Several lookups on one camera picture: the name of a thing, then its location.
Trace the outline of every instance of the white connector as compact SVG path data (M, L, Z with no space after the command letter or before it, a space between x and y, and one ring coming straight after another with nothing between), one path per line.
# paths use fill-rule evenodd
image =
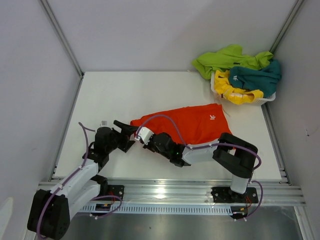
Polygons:
M140 129L139 133L135 136L134 139L137 141L142 140L145 145L148 145L148 142L153 134L154 134L153 131L151 131L149 128L143 126Z
M107 126L108 126L108 122L102 120L101 123L100 123L100 127L107 127Z

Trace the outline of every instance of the white wall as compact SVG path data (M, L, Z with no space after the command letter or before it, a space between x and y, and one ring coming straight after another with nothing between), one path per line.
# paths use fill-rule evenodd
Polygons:
M37 0L0 2L0 204L3 237L24 234L39 181L49 176L79 82Z
M84 71L185 71L240 44L269 50L296 0L50 0Z
M283 73L277 97L270 105L289 177L302 187L317 228L320 228L319 9L320 1L307 0L276 51Z

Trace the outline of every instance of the white panel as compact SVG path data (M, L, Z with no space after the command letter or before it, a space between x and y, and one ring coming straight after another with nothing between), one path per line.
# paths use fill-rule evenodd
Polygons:
M283 68L270 104L290 179L302 191L320 228L320 1L307 0L276 52Z
M210 81L196 72L86 72L55 175L66 176L81 163L86 147L78 122L97 129L101 120L128 124L146 114L213 102ZM253 178L279 181L281 176L261 107L226 102L223 108L230 115L226 119L231 132L258 148L262 165ZM95 133L88 132L88 137L94 141ZM231 179L231 173L215 161L177 167L163 156L143 149L138 142L127 153L113 151L99 174L133 179Z
M229 44L271 47L295 0L51 0L84 71L184 71Z
M4 240L23 238L38 183L49 177L79 82L36 0L0 2L0 205Z

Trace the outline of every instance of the black mounting plate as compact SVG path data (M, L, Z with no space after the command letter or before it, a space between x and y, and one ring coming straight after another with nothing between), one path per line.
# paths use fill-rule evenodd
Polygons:
M246 204L247 196L253 204L259 202L257 189L255 187L247 187L243 195L230 195L230 187L215 186L212 188L211 195L213 197L213 202L219 204Z
M115 195L123 200L124 194L125 194L125 186L124 185L108 185L108 190L106 191L106 195L110 195L110 192L112 192L113 195ZM111 197L99 199L99 201L110 201L110 200L112 200Z

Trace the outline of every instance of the clothing pile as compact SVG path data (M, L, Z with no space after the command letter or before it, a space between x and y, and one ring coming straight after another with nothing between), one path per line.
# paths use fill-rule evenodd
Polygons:
M281 67L269 51L256 56L242 55L240 45L207 52L192 61L204 79L214 75L214 90L235 104L269 98L277 90Z

